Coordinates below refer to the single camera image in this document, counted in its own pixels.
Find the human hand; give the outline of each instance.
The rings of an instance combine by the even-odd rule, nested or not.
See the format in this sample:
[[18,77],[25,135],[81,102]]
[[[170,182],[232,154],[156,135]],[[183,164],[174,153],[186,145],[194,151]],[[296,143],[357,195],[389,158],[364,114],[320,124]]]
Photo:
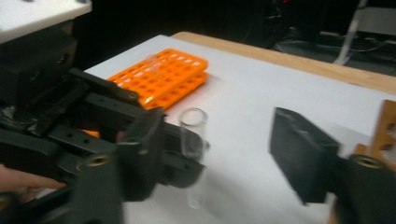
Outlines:
[[33,200],[44,189],[60,189],[65,184],[39,175],[8,169],[0,164],[0,191],[12,191],[23,203]]

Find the finger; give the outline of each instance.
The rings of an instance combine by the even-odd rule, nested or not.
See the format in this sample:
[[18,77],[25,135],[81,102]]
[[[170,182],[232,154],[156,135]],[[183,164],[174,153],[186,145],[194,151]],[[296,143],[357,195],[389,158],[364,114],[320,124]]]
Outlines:
[[10,191],[24,187],[59,189],[65,186],[65,184],[47,177],[8,169],[3,164],[0,164],[0,180],[1,191]]

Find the white table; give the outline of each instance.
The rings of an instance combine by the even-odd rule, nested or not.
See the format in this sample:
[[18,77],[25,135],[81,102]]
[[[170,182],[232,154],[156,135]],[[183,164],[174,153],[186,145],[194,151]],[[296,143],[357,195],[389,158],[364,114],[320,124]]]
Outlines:
[[107,78],[164,49],[178,49],[209,62],[209,79],[168,111],[167,122],[187,107],[207,112],[207,205],[191,209],[186,190],[158,185],[150,199],[126,203],[134,224],[327,223],[325,204],[303,206],[269,154],[275,107],[301,113],[344,145],[369,144],[381,103],[396,95],[373,91],[217,49],[156,36],[88,69]]
[[91,0],[1,0],[0,44],[91,10]]

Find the black metal bracket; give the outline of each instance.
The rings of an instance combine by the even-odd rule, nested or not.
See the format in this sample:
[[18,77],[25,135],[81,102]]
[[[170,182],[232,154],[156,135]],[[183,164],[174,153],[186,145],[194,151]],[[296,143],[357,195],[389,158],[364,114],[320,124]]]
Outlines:
[[394,223],[396,178],[383,162],[337,156],[339,144],[300,114],[275,111],[270,152],[303,203],[337,196],[338,224]]
[[[164,122],[160,107],[146,110],[130,97],[132,91],[84,77],[91,76],[73,69],[64,76],[67,85],[34,105],[0,110],[0,162],[68,184],[23,205],[21,223],[117,223],[120,203],[145,200],[157,183],[186,188],[204,169],[181,154],[179,127]],[[50,205],[57,207],[44,209]]]

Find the black equipment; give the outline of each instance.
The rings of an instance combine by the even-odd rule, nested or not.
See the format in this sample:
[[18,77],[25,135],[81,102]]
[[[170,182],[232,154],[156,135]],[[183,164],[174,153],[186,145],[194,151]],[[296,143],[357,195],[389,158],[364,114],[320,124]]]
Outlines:
[[157,183],[186,188],[204,169],[160,107],[70,69],[75,47],[55,27],[0,45],[0,163],[67,184],[26,204],[2,193],[0,223],[121,223],[122,202]]
[[303,203],[323,203],[332,192],[338,224],[395,223],[395,173],[372,157],[339,158],[338,148],[300,114],[276,109],[270,152]]

